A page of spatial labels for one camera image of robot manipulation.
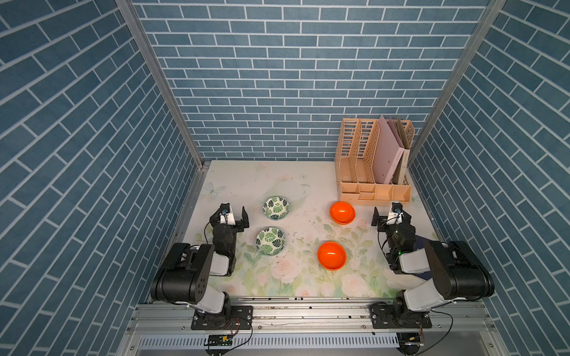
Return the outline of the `green leaf bowl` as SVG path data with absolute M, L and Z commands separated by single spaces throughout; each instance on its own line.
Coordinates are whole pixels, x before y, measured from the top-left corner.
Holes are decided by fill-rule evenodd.
M 290 204 L 283 197 L 270 197 L 263 204 L 263 212 L 271 220 L 282 220 L 289 214 Z
M 264 228 L 255 238 L 257 251 L 265 256 L 275 256 L 286 246 L 285 234 L 276 227 Z

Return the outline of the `orange bowl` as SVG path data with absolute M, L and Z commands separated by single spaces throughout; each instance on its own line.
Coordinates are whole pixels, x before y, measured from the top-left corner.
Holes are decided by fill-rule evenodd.
M 340 244 L 327 241 L 319 247 L 317 258 L 320 265 L 326 270 L 338 271 L 345 266 L 347 253 Z
M 356 211 L 349 203 L 338 201 L 330 207 L 330 217 L 339 225 L 348 225 L 356 218 Z

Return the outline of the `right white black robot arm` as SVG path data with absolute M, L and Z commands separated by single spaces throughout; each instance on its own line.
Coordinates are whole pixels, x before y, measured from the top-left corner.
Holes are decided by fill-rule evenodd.
M 442 243 L 423 240 L 411 225 L 402 203 L 391 203 L 387 215 L 374 209 L 371 225 L 386 239 L 380 244 L 388 267 L 395 274 L 430 274 L 419 286 L 400 291 L 389 314 L 399 325 L 418 320 L 430 310 L 454 301 L 478 301 L 491 297 L 495 286 L 489 271 L 469 245 L 462 241 Z

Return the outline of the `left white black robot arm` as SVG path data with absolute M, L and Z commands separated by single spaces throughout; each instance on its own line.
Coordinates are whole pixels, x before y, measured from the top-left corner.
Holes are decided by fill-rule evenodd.
M 229 277 L 237 260 L 237 235 L 249 228 L 245 209 L 237 220 L 229 203 L 209 218 L 213 237 L 206 243 L 175 243 L 151 282 L 151 299 L 193 308 L 198 317 L 227 321 L 229 295 L 209 286 L 210 277 Z

